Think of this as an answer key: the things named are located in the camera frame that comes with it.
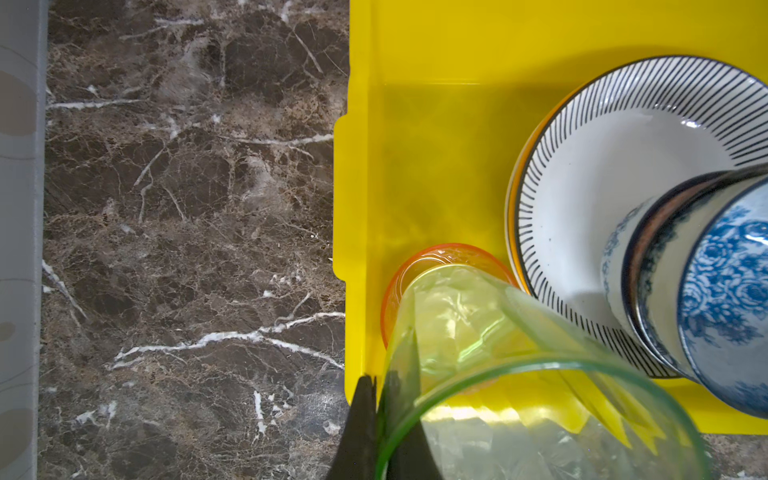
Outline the yellow-rim dotted plate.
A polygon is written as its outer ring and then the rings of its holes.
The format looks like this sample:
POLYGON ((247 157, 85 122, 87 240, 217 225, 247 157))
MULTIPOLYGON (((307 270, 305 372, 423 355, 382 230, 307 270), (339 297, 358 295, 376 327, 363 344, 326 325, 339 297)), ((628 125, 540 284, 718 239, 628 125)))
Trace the yellow-rim dotted plate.
POLYGON ((540 118, 538 124, 530 131, 530 134, 523 144, 508 182, 504 213, 507 255, 511 265, 511 271, 515 276, 518 287, 526 294, 531 296, 533 296, 532 287, 526 277, 522 261, 522 254, 519 252, 517 244, 517 221, 519 219, 518 210, 520 190, 522 188, 525 171, 529 162, 529 156, 534 150, 540 134, 547 128, 547 125, 550 123, 551 119, 558 114, 563 106, 566 105, 572 97, 578 95, 579 92, 585 88, 585 86, 586 84, 583 83, 576 89, 569 92, 540 118))

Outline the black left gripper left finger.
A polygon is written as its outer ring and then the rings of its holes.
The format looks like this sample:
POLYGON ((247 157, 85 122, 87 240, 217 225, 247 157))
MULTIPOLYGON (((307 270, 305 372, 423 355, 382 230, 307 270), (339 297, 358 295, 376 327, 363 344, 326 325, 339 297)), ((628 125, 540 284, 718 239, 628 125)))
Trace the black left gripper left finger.
POLYGON ((375 478, 376 383, 368 375, 358 379, 341 440, 326 480, 375 478))

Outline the white black-striped-rim plate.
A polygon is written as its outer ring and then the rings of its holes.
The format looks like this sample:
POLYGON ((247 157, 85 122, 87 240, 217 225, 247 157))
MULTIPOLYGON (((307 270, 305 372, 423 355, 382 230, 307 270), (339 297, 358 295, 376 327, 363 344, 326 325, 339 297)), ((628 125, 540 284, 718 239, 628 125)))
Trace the white black-striped-rim plate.
POLYGON ((767 86, 735 66, 659 56, 591 80, 529 156, 517 244, 533 297, 647 376, 672 378, 612 315, 600 277, 604 246, 646 199, 766 159, 767 86))

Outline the blue floral ceramic bowl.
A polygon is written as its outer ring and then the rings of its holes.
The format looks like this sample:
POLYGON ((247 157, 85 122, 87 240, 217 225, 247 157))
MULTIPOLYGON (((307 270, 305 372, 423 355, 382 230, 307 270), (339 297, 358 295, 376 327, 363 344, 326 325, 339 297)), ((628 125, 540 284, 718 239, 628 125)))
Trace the blue floral ceramic bowl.
POLYGON ((631 209, 616 225, 604 246, 600 264, 600 277, 609 309, 624 331, 633 334, 631 321, 625 311, 622 293, 624 260, 630 249, 630 240, 644 216, 658 197, 650 197, 631 209))

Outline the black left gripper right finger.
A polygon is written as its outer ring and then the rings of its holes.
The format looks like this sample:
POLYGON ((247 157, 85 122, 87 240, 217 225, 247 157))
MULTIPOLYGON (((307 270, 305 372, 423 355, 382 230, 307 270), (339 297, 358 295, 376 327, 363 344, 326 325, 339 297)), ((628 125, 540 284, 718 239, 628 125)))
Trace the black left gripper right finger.
POLYGON ((379 401, 379 477, 440 479, 421 416, 421 370, 416 332, 392 339, 379 401))

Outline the green translucent cup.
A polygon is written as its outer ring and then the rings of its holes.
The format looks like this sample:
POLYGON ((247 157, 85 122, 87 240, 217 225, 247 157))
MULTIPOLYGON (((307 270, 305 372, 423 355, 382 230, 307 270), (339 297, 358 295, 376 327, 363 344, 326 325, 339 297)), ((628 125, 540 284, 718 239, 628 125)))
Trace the green translucent cup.
MULTIPOLYGON (((420 275, 422 427, 440 479, 708 479, 705 443, 661 387, 531 296, 467 265, 420 275)), ((391 340, 387 349, 386 372, 391 340)))

